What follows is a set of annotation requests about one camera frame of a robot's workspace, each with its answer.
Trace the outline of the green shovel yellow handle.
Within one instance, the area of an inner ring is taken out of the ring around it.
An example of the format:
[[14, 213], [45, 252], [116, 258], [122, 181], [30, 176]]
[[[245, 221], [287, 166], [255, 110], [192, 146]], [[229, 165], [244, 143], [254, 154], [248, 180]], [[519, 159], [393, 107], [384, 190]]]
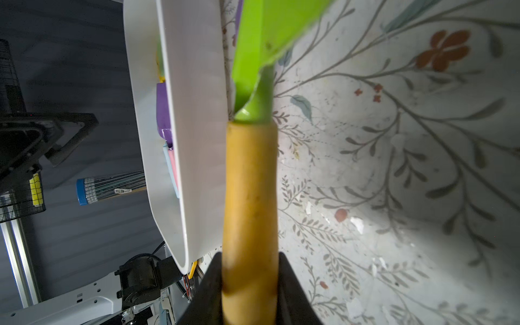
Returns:
[[242, 4], [232, 68], [233, 119], [226, 130], [225, 324], [276, 322], [280, 257], [274, 66], [329, 5], [329, 1]]

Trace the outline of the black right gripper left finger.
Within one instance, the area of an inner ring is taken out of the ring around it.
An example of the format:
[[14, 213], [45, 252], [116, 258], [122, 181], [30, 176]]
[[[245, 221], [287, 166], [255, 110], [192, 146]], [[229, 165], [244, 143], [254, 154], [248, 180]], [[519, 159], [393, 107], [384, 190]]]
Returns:
[[176, 324], [223, 324], [222, 253], [217, 253], [199, 289]]

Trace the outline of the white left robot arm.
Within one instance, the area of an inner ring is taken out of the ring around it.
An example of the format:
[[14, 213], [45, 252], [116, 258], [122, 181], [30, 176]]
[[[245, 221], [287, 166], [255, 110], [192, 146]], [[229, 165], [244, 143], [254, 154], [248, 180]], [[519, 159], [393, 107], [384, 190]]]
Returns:
[[1, 316], [2, 324], [167, 324], [183, 278], [172, 257], [132, 257], [82, 288]]

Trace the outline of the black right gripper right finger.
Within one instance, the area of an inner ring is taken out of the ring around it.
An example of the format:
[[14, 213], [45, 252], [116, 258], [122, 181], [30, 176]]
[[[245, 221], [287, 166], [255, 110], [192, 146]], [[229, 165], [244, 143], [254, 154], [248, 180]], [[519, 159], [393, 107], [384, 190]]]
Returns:
[[322, 324], [282, 252], [279, 253], [277, 324]]

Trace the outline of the purple shovel pink handle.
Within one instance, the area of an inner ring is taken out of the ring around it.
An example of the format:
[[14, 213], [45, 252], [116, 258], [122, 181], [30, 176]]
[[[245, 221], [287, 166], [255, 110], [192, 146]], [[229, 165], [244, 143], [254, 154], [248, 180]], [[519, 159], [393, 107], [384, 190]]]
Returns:
[[242, 17], [242, 10], [243, 10], [244, 0], [238, 0], [238, 4], [236, 7], [236, 12], [234, 16], [234, 24], [235, 24], [235, 34], [232, 37], [232, 45], [236, 47], [236, 42], [238, 40], [238, 34], [239, 34], [239, 28], [241, 23], [241, 17]]

